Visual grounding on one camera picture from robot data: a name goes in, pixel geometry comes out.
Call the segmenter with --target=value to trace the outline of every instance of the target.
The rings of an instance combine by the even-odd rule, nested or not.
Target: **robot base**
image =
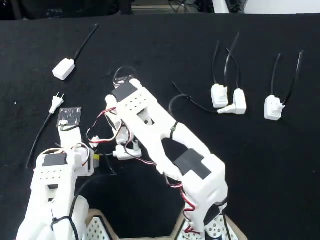
[[[226,217],[231,240],[248,240],[246,235]],[[210,222],[205,227],[205,237],[198,234],[185,233],[188,226],[181,213],[170,236],[144,237],[144,238],[119,238],[108,223],[106,217],[96,209],[90,209],[86,218],[87,232],[83,240],[229,240],[222,215]]]

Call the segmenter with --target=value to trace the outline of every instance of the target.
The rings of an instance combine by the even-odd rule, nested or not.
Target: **black tablecloth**
[[[71,58],[92,24],[100,23],[66,81],[52,75]],[[320,15],[144,15],[48,19],[0,23],[0,226],[2,239],[15,238],[30,197],[33,171],[24,164],[48,115],[52,96],[63,107],[82,107],[84,133],[106,107],[114,71],[131,65],[142,84],[167,108],[175,81],[193,99],[211,107],[212,56],[217,40],[230,47],[242,72],[247,112],[214,115],[183,100],[175,117],[226,164],[227,215],[250,239],[316,239],[319,235],[319,32]],[[274,91],[282,100],[305,50],[292,98],[280,121],[264,119],[264,100],[277,53],[283,54]],[[223,83],[226,53],[217,61]],[[229,101],[235,69],[227,78]],[[57,116],[45,130],[36,156],[55,147]],[[99,122],[102,137],[111,132]],[[176,145],[167,144],[168,154]],[[113,150],[114,144],[104,147]],[[101,209],[122,238],[169,235],[183,207],[179,191],[166,186],[152,167],[111,159],[117,176],[95,182],[83,193]]]

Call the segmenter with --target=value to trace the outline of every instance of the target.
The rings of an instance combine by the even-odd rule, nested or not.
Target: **circuit board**
[[[82,107],[60,108],[56,126],[78,126],[80,124],[81,112]]]

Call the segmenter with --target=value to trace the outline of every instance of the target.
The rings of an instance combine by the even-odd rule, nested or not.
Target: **white plug adapter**
[[[56,78],[64,81],[74,69],[75,61],[65,58],[52,70],[52,73]]]
[[[281,118],[282,109],[285,108],[278,97],[268,96],[264,101],[264,118],[278,121]]]
[[[139,147],[139,144],[137,141],[133,141],[133,149],[128,149],[126,153],[125,147],[123,145],[117,145],[115,146],[115,151],[113,151],[113,156],[118,158],[118,160],[129,160],[133,158],[139,158],[142,156],[141,148]]]
[[[218,109],[218,114],[236,114],[244,115],[247,110],[245,93],[242,89],[237,88],[233,93],[233,104]]]
[[[211,98],[214,108],[224,108],[228,105],[228,87],[216,83],[211,88]]]

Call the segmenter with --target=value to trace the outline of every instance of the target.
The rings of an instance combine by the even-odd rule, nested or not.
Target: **white connector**
[[[52,73],[56,78],[64,81],[74,69],[75,61],[65,58],[52,70]]]
[[[64,101],[64,94],[62,94],[61,97],[59,96],[59,92],[56,94],[56,96],[53,96],[52,98],[52,105],[49,110],[49,113],[54,114],[57,108],[59,108],[65,101]]]
[[[99,138],[99,136],[94,136],[91,140],[98,141],[98,140],[100,140],[100,138]],[[89,145],[92,149],[95,149],[96,147],[98,147],[99,143],[89,142]]]
[[[268,96],[264,101],[264,118],[278,121],[281,118],[282,109],[285,108],[278,97]]]
[[[245,93],[242,89],[237,88],[233,93],[233,104],[218,109],[218,114],[236,114],[243,115],[246,113],[247,103]]]
[[[228,105],[228,87],[215,84],[211,88],[211,98],[214,108],[223,108]]]
[[[139,147],[138,141],[133,141],[133,149],[127,148],[128,153],[125,151],[125,147],[123,145],[117,145],[115,147],[115,151],[113,151],[113,156],[118,158],[119,160],[129,160],[134,157],[139,158],[142,156],[141,148]]]

